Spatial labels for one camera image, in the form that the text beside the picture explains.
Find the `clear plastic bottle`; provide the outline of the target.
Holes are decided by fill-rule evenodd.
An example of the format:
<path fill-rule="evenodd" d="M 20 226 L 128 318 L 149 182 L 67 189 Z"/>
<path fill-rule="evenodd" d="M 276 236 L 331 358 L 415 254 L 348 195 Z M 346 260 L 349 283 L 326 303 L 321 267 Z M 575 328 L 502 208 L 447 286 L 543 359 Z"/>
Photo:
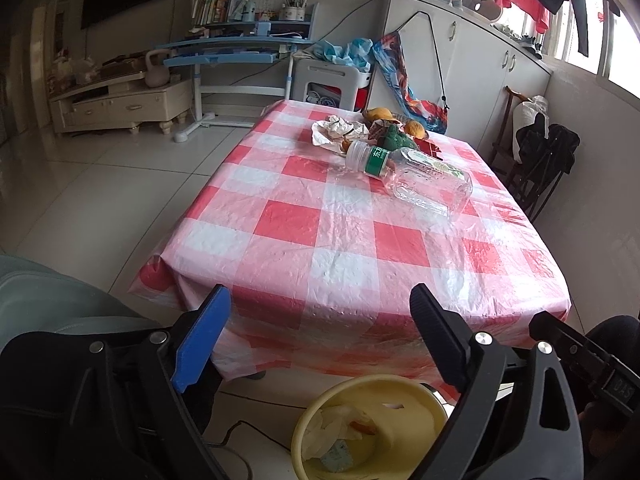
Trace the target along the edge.
<path fill-rule="evenodd" d="M 465 171 L 413 148 L 390 151 L 354 141 L 346 152 L 345 167 L 377 180 L 398 200 L 447 221 L 460 214 L 473 191 Z"/>

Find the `cream tv cabinet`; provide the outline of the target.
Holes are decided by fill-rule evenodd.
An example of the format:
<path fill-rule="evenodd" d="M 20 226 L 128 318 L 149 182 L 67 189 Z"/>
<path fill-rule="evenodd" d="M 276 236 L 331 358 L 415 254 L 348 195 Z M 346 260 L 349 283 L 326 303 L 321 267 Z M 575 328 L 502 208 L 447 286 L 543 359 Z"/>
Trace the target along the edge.
<path fill-rule="evenodd" d="M 188 80 L 149 88 L 144 73 L 86 84 L 49 100 L 56 134 L 126 129 L 137 133 L 143 124 L 157 124 L 163 134 L 174 122 L 183 125 L 192 103 Z"/>

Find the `yellow trash bin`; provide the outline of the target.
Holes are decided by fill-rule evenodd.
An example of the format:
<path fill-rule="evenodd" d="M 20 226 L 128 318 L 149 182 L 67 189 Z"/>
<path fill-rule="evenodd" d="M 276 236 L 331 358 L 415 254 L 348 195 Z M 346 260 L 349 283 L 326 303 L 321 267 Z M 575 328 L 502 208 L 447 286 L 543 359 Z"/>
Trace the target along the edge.
<path fill-rule="evenodd" d="M 408 479 L 447 419 L 420 382 L 394 375 L 346 380 L 299 417 L 294 472 L 299 479 Z"/>

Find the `white paper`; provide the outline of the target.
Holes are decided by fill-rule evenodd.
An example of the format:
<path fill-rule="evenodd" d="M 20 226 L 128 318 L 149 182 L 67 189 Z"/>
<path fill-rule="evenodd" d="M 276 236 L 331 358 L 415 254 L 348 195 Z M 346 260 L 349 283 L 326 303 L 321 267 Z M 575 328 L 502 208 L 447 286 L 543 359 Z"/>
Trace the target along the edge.
<path fill-rule="evenodd" d="M 312 144 L 339 155 L 345 155 L 352 142 L 368 139 L 369 129 L 363 122 L 352 122 L 337 115 L 311 125 Z"/>

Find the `blue plastic bag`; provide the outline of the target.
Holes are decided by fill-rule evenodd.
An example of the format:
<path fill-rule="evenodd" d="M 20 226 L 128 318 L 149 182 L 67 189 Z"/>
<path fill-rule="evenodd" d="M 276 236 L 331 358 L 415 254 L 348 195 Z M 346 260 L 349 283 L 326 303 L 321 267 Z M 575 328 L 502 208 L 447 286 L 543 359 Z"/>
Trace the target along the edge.
<path fill-rule="evenodd" d="M 311 52 L 320 61 L 356 68 L 366 74 L 370 73 L 373 63 L 372 47 L 373 41 L 369 38 L 356 38 L 345 47 L 321 40 L 312 47 Z"/>

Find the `row of books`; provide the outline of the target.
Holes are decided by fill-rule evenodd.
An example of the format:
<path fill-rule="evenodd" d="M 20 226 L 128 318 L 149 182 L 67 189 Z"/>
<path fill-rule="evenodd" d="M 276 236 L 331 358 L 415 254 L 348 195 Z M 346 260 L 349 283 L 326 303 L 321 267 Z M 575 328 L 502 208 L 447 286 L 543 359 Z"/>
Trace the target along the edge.
<path fill-rule="evenodd" d="M 227 21 L 230 0 L 191 0 L 191 23 L 208 26 Z"/>

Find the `white pen cup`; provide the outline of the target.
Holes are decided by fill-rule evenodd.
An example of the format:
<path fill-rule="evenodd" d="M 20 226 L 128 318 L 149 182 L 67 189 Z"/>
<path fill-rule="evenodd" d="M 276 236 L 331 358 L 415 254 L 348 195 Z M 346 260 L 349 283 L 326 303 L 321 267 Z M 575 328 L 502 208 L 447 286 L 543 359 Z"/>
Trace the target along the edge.
<path fill-rule="evenodd" d="M 303 22 L 306 18 L 306 8 L 304 6 L 284 6 L 280 10 L 279 18 L 287 22 Z"/>

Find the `red snack wrapper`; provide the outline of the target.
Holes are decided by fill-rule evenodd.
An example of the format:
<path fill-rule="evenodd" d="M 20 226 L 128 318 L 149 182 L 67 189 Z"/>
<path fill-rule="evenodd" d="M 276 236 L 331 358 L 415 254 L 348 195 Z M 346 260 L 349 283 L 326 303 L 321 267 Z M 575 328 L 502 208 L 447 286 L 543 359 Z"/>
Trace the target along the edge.
<path fill-rule="evenodd" d="M 430 139 L 418 139 L 414 138 L 414 143 L 418 147 L 418 150 L 423 154 L 431 156 L 436 159 L 442 159 L 440 156 L 440 148 L 434 144 Z"/>

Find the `blue study desk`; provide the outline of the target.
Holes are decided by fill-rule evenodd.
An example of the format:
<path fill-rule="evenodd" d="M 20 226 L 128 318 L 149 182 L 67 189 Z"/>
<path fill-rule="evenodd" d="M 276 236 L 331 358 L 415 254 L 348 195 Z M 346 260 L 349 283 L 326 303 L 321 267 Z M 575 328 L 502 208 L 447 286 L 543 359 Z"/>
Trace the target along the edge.
<path fill-rule="evenodd" d="M 172 135 L 172 140 L 184 143 L 198 128 L 229 127 L 248 128 L 247 120 L 222 118 L 214 112 L 204 110 L 206 96 L 268 96 L 287 100 L 291 97 L 293 85 L 293 55 L 314 44 L 314 21 L 318 6 L 307 6 L 300 21 L 257 21 L 236 22 L 242 29 L 239 35 L 213 36 L 189 39 L 164 44 L 168 58 L 163 66 L 190 70 L 194 123 Z M 284 83 L 280 86 L 252 86 L 247 76 L 242 76 L 231 84 L 204 84 L 203 70 L 218 66 L 263 65 L 268 68 L 285 62 Z"/>

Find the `white storage cabinet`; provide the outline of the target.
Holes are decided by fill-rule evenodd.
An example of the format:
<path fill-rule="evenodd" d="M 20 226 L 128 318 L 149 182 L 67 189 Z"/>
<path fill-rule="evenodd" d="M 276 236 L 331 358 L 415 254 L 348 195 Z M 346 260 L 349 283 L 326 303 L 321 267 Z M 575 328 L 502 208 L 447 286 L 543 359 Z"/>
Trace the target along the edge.
<path fill-rule="evenodd" d="M 546 93 L 551 72 L 480 18 L 436 0 L 384 0 L 381 34 L 397 30 L 409 86 L 421 100 L 447 97 L 447 134 L 488 158 L 508 92 Z"/>

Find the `dark wooden chair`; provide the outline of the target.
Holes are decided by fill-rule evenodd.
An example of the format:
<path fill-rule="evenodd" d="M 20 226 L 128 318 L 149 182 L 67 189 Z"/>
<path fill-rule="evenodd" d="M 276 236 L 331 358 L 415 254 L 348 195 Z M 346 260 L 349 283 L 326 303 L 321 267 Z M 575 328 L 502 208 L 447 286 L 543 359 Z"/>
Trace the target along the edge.
<path fill-rule="evenodd" d="M 504 186 L 534 221 L 562 177 L 572 171 L 580 137 L 550 122 L 548 101 L 543 96 L 526 96 L 510 87 L 504 91 L 506 107 L 488 165 L 506 177 Z"/>

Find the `yellow mango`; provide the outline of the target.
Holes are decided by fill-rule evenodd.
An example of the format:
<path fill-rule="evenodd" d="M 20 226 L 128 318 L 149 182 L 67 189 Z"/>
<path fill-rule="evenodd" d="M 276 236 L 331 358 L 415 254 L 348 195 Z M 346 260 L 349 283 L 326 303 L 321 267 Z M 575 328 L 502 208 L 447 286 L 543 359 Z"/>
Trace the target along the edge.
<path fill-rule="evenodd" d="M 394 114 L 385 107 L 369 108 L 362 112 L 362 116 L 366 122 L 376 122 L 377 120 L 382 120 L 383 122 L 398 122 Z"/>
<path fill-rule="evenodd" d="M 404 123 L 404 131 L 408 136 L 412 136 L 415 139 L 427 139 L 428 134 L 425 128 L 420 124 L 420 122 L 416 122 L 415 120 L 408 120 L 408 122 Z"/>

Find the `white plastic stool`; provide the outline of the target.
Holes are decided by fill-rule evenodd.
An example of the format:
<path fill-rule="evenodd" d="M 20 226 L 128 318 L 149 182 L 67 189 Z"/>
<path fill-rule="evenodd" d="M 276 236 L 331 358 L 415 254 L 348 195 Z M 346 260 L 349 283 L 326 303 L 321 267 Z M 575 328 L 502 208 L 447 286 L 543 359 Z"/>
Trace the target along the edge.
<path fill-rule="evenodd" d="M 356 67 L 301 58 L 294 63 L 291 99 L 361 110 L 366 104 L 371 73 Z"/>

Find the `pink kettlebell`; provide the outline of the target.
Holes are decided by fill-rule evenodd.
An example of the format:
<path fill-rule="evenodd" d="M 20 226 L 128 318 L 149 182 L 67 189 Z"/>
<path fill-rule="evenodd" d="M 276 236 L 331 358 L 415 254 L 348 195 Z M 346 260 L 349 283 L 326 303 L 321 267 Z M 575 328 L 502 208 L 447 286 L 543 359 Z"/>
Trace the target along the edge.
<path fill-rule="evenodd" d="M 160 88 L 168 83 L 170 79 L 168 67 L 164 65 L 164 62 L 154 65 L 152 57 L 157 55 L 168 55 L 169 53 L 169 49 L 155 49 L 149 50 L 145 53 L 144 62 L 146 66 L 146 73 L 144 81 L 149 88 Z"/>

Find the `pale green sofa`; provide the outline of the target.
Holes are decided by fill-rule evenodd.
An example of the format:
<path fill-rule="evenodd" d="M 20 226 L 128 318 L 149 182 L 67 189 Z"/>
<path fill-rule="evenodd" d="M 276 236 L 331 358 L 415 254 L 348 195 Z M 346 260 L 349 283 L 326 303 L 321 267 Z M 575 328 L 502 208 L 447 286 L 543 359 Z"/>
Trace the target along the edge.
<path fill-rule="evenodd" d="M 1 257 L 1 351 L 99 356 L 121 334 L 162 326 L 107 292 L 23 258 Z"/>

